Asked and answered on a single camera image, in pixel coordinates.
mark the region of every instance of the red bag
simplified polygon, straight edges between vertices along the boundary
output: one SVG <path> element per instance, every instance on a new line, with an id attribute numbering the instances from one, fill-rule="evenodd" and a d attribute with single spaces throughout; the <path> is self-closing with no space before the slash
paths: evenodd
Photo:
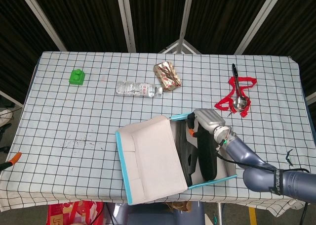
<path id="1" fill-rule="evenodd" d="M 103 202 L 77 201 L 48 206 L 46 225 L 71 225 L 74 223 L 90 225 L 102 212 Z M 103 224 L 101 214 L 93 225 Z"/>

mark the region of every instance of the plastic water bottle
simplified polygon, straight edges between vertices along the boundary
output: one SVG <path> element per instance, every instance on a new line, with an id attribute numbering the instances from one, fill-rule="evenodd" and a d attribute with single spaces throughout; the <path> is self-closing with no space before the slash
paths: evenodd
<path id="1" fill-rule="evenodd" d="M 117 94 L 124 95 L 140 95 L 153 97 L 154 95 L 162 94 L 162 88 L 158 88 L 154 84 L 149 83 L 134 83 L 134 82 L 117 82 Z"/>

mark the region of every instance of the black curtain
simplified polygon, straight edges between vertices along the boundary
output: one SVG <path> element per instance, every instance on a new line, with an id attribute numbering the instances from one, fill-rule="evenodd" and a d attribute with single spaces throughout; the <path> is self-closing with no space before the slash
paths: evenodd
<path id="1" fill-rule="evenodd" d="M 305 95 L 316 91 L 316 0 L 278 0 L 244 54 L 291 56 Z"/>
<path id="2" fill-rule="evenodd" d="M 185 0 L 129 0 L 137 52 L 157 53 L 179 39 Z"/>
<path id="3" fill-rule="evenodd" d="M 308 106 L 308 108 L 310 110 L 310 114 L 311 114 L 311 118 L 313 120 L 314 128 L 316 129 L 316 102 L 314 102 L 313 104 L 310 104 Z"/>
<path id="4" fill-rule="evenodd" d="M 266 0 L 192 0 L 185 40 L 204 54 L 234 54 Z"/>
<path id="5" fill-rule="evenodd" d="M 127 52 L 118 0 L 37 0 L 69 51 Z"/>
<path id="6" fill-rule="evenodd" d="M 24 103 L 43 51 L 58 51 L 24 0 L 0 0 L 0 90 Z"/>

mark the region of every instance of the white checkered tablecloth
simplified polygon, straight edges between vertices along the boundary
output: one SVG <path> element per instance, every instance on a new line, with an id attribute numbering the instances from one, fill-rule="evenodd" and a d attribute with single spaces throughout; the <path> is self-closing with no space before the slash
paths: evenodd
<path id="1" fill-rule="evenodd" d="M 119 80 L 155 83 L 153 66 L 174 63 L 183 86 L 162 97 L 115 95 Z M 23 109 L 9 154 L 23 155 L 2 172 L 2 211 L 79 199 L 127 202 L 115 131 L 156 115 L 176 115 L 212 108 L 230 92 L 228 79 L 235 63 L 239 76 L 257 85 L 246 91 L 252 101 L 246 118 L 217 111 L 263 160 L 288 169 L 316 173 L 316 149 L 306 113 L 299 67 L 277 56 L 181 55 L 153 53 L 44 52 Z M 73 69 L 85 73 L 83 86 L 70 85 Z M 243 170 L 236 179 L 185 191 L 159 201 L 199 200 L 238 203 L 268 209 L 275 216 L 294 199 L 246 188 Z"/>

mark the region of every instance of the metal spoon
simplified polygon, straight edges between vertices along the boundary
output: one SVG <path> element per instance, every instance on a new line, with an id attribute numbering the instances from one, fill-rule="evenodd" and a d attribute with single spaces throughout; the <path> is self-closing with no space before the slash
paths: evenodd
<path id="1" fill-rule="evenodd" d="M 237 98 L 233 101 L 233 107 L 235 108 L 236 111 L 241 112 L 246 108 L 247 100 L 241 94 L 240 87 L 239 87 L 239 81 L 238 81 L 238 72 L 237 72 L 237 68 L 234 64 L 232 64 L 232 69 L 233 69 L 233 74 L 235 77 L 236 89 L 238 91 Z"/>

